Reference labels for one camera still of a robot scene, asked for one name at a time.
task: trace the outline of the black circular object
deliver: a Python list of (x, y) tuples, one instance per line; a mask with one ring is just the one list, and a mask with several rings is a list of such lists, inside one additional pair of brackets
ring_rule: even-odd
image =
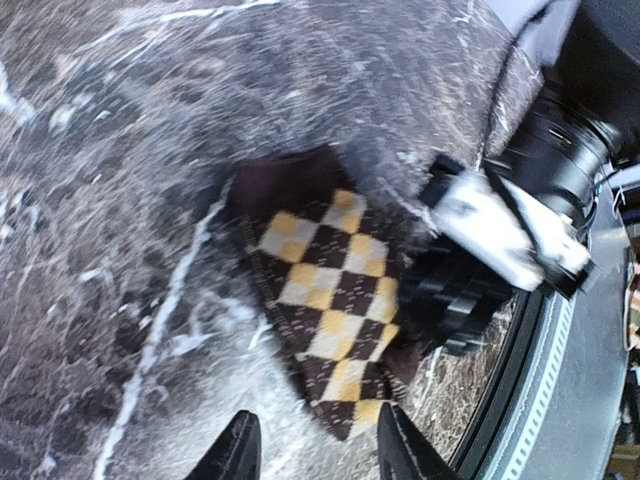
[(600, 167), (620, 150), (619, 131), (563, 96), (548, 80), (504, 153), (497, 173), (580, 228)]
[(565, 92), (614, 124), (625, 143), (640, 125), (640, 2), (583, 0), (556, 63)]

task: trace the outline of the gray pants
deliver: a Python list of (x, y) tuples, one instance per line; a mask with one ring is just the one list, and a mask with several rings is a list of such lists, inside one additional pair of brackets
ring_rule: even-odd
[[(516, 33), (522, 24), (547, 0), (484, 0), (500, 20)], [(538, 66), (553, 65), (569, 30), (580, 0), (561, 0), (553, 4), (540, 25), (529, 27), (521, 47)]]

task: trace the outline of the white speckle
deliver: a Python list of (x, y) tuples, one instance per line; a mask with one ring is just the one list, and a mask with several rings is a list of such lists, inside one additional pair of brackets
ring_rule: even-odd
[(89, 102), (93, 100), (93, 94), (90, 93), (80, 93), (73, 97), (71, 103), (78, 108), (86, 107)]
[(171, 22), (172, 20), (180, 20), (183, 18), (204, 18), (209, 17), (213, 14), (213, 8), (200, 8), (193, 10), (186, 10), (184, 12), (176, 12), (176, 13), (167, 13), (166, 15), (162, 15), (160, 17), (161, 22)]
[(110, 115), (111, 115), (111, 112), (109, 110), (103, 110), (98, 115), (96, 115), (96, 118), (93, 121), (97, 122), (98, 120), (104, 120), (105, 118), (108, 118)]
[(433, 219), (431, 218), (431, 213), (426, 207), (424, 207), (423, 205), (419, 205), (419, 206), (412, 205), (411, 202), (402, 198), (402, 196), (396, 191), (395, 188), (391, 186), (391, 184), (386, 179), (381, 178), (380, 183), (383, 184), (382, 188), (386, 190), (389, 194), (391, 194), (396, 200), (396, 202), (398, 202), (398, 204), (401, 207), (403, 207), (407, 212), (409, 212), (419, 220), (422, 220), (427, 225), (427, 227), (429, 227), (430, 230), (434, 232), (438, 231), (438, 227), (433, 221)]
[(116, 66), (119, 63), (121, 63), (123, 60), (126, 60), (127, 58), (131, 57), (132, 55), (134, 55), (135, 53), (138, 53), (138, 55), (136, 55), (133, 58), (133, 61), (135, 61), (136, 58), (140, 57), (140, 55), (142, 55), (145, 50), (147, 49), (147, 47), (158, 37), (159, 32), (158, 31), (150, 31), (150, 32), (146, 32), (145, 33), (145, 37), (146, 40), (144, 42), (142, 42), (140, 45), (136, 45), (135, 47), (133, 47), (131, 50), (129, 50), (128, 52), (126, 52), (124, 55), (122, 55), (120, 58), (116, 59), (114, 62), (111, 63), (111, 66)]
[(284, 97), (285, 100), (291, 100), (293, 98), (297, 98), (300, 95), (302, 95), (302, 92), (300, 92), (300, 90), (292, 90), (291, 92), (287, 93), (287, 95)]
[(47, 474), (51, 473), (57, 466), (58, 462), (56, 462), (55, 458), (53, 458), (51, 455), (45, 455), (37, 471)]
[(7, 240), (8, 238), (11, 238), (14, 233), (15, 230), (9, 225), (3, 225), (2, 228), (0, 228), (0, 240)]
[(467, 0), (467, 11), (463, 15), (459, 17), (453, 18), (451, 21), (453, 23), (469, 23), (471, 18), (473, 17), (473, 10), (475, 7), (475, 0)]
[(14, 97), (9, 92), (9, 75), (0, 62), (0, 113), (13, 115), (18, 125), (24, 125), (36, 115), (36, 109), (24, 98)]
[(56, 317), (57, 313), (58, 313), (58, 304), (54, 303), (47, 310), (47, 316), (45, 318), (45, 322), (49, 323), (52, 319)]
[(73, 114), (76, 113), (78, 107), (73, 105), (62, 105), (59, 107), (49, 120), (49, 131), (63, 132), (69, 126), (69, 122), (73, 118)]
[(38, 221), (40, 220), (40, 214), (42, 213), (42, 209), (39, 205), (34, 205), (29, 208), (29, 215), (31, 216), (31, 230), (35, 230), (38, 226)]
[(251, 320), (255, 317), (256, 311), (243, 305), (237, 298), (225, 298), (222, 303), (231, 310), (231, 313), (238, 320)]
[(405, 163), (413, 164), (413, 163), (416, 163), (416, 161), (418, 160), (418, 157), (413, 152), (409, 152), (409, 153), (396, 152), (396, 156), (398, 157), (398, 160)]
[(303, 442), (294, 442), (286, 447), (284, 452), (280, 454), (265, 465), (265, 471), (263, 473), (264, 478), (275, 477), (280, 470), (282, 470), (291, 460), (294, 458), (296, 452), (304, 447)]
[(196, 350), (212, 336), (210, 333), (206, 335), (176, 335), (171, 339), (171, 345), (173, 347), (171, 349), (171, 355), (179, 357), (192, 350)]
[(271, 324), (267, 320), (267, 317), (265, 315), (260, 315), (258, 317), (258, 329), (256, 330), (256, 333), (254, 333), (251, 337), (248, 349), (253, 350), (254, 348), (256, 348), (260, 343), (262, 334), (268, 332), (269, 330), (271, 330), (271, 328)]
[(364, 72), (367, 68), (367, 63), (368, 62), (353, 62), (352, 67), (358, 72)]
[(22, 207), (22, 202), (24, 200), (24, 197), (25, 197), (25, 192), (20, 192), (14, 195), (13, 198), (11, 199), (11, 208), (19, 210), (20, 207)]
[(140, 322), (138, 323), (138, 326), (140, 327), (140, 330), (144, 330), (147, 325), (149, 325), (151, 323), (151, 321), (153, 320), (153, 318), (149, 315), (147, 315), (146, 317), (144, 317), (143, 319), (140, 320)]
[(420, 400), (418, 401), (417, 405), (416, 405), (416, 409), (414, 414), (411, 416), (411, 420), (416, 419), (416, 415), (422, 410), (422, 406), (424, 405), (424, 403), (427, 400), (427, 395), (431, 390), (431, 386), (433, 385), (433, 380), (435, 378), (435, 373), (436, 373), (436, 367), (438, 365), (438, 360), (440, 359), (440, 355), (442, 355), (442, 347), (438, 347), (436, 348), (436, 350), (433, 352), (433, 356), (431, 357), (431, 364), (429, 366), (429, 370), (427, 370), (424, 374), (425, 378), (427, 379), (427, 384), (424, 387), (424, 390), (422, 391), (422, 396), (420, 397)]
[(94, 278), (101, 277), (102, 275), (103, 275), (102, 268), (94, 268), (93, 270), (87, 270), (86, 272), (82, 272), (80, 274), (80, 277), (78, 277), (78, 279), (82, 283), (86, 283), (90, 280), (93, 280)]
[(271, 422), (271, 420), (273, 420), (275, 418), (274, 412), (273, 410), (271, 410), (269, 407), (267, 407), (267, 405), (269, 405), (269, 400), (273, 401), (273, 396), (271, 396), (271, 399), (269, 398), (265, 398), (265, 402), (262, 405), (256, 405), (255, 409), (256, 409), (256, 415), (258, 416), (258, 418), (262, 419), (264, 418), (267, 422)]
[(632, 422), (631, 412), (629, 411), (629, 405), (624, 404), (624, 408), (622, 410), (622, 423), (630, 424)]
[(307, 406), (307, 402), (304, 399), (300, 399), (300, 400), (297, 400), (294, 405), (295, 405), (295, 409), (294, 409), (295, 412), (300, 413), (304, 411), (305, 407)]
[(7, 210), (9, 209), (9, 200), (6, 195), (0, 197), (0, 217), (7, 216)]
[(281, 428), (282, 430), (288, 428), (291, 426), (291, 419), (289, 417), (281, 417), (280, 418), (280, 424), (278, 425), (279, 428)]

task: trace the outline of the argyle pattern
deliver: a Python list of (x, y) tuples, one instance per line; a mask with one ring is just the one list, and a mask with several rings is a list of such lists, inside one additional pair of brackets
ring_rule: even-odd
[(399, 332), (398, 255), (365, 197), (336, 189), (331, 202), (243, 220), (272, 322), (304, 377), (311, 406), (339, 439), (377, 423), (397, 396), (383, 354)]

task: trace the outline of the brown fabric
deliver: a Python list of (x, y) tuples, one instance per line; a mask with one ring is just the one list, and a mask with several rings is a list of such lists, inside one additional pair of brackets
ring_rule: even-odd
[(341, 440), (371, 428), (419, 360), (399, 335), (402, 263), (392, 229), (329, 147), (242, 164), (231, 201), (314, 411)]

